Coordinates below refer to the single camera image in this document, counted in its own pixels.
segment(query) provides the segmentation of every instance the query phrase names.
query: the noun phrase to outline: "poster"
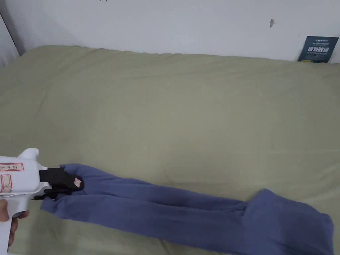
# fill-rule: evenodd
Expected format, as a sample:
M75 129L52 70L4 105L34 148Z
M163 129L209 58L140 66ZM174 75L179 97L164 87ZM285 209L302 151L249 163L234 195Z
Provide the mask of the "poster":
M327 63L339 37L307 36L298 61Z

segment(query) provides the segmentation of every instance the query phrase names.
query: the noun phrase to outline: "blue pants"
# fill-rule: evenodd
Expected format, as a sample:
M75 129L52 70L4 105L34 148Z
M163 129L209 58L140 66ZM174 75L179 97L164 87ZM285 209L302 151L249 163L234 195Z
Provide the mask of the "blue pants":
M85 188L41 209L62 219L95 223L210 251L245 255L333 255L333 223L313 207L270 190L251 201L119 178L71 164Z

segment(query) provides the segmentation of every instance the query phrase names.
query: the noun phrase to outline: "bed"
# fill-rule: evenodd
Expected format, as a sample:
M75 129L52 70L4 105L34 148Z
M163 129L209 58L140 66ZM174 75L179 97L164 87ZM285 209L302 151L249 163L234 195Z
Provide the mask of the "bed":
M0 69L0 155L248 200L262 188L335 224L340 252L340 64L43 46ZM10 252L213 254L39 210Z

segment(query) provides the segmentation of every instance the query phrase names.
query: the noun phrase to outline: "finger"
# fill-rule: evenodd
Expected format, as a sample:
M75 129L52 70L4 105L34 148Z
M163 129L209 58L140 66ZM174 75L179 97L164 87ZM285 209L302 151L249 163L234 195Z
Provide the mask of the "finger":
M8 215L7 211L7 200L1 199L0 200L0 221L8 221L10 216Z
M14 234L10 234L10 238L8 240L8 247L10 247L14 242Z
M18 219L24 219L30 215L30 211L25 211L22 215L18 217Z
M10 234L14 234L17 229L18 229L18 219L17 218L13 218L12 219L12 224L11 224Z

